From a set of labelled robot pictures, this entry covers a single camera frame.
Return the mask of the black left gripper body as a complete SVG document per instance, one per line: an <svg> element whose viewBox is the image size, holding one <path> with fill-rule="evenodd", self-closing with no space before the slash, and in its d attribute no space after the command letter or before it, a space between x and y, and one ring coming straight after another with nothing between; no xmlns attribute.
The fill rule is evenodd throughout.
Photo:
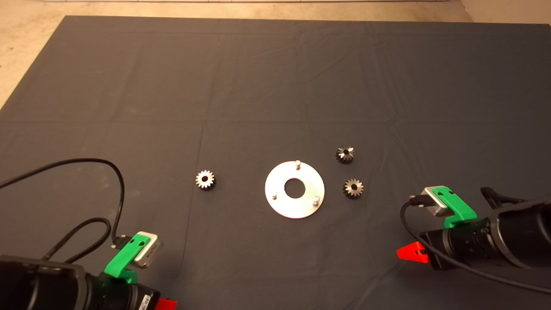
<svg viewBox="0 0 551 310"><path fill-rule="evenodd" d="M100 273L95 285L97 310L155 310L160 291Z"/></svg>

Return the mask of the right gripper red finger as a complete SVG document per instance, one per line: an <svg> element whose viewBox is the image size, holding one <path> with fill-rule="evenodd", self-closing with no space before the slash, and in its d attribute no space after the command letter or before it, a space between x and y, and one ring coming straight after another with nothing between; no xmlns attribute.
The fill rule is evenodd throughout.
<svg viewBox="0 0 551 310"><path fill-rule="evenodd" d="M397 257L401 260L413 261L422 264L430 263L427 250L421 242L412 242L409 245L397 249Z"/></svg>

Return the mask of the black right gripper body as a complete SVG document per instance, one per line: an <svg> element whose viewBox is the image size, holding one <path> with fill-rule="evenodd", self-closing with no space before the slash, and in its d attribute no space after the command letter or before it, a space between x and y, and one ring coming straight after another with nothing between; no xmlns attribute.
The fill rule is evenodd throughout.
<svg viewBox="0 0 551 310"><path fill-rule="evenodd" d="M493 267L493 240L488 218L461 223L453 228L421 232L420 237L435 249L469 267Z"/></svg>

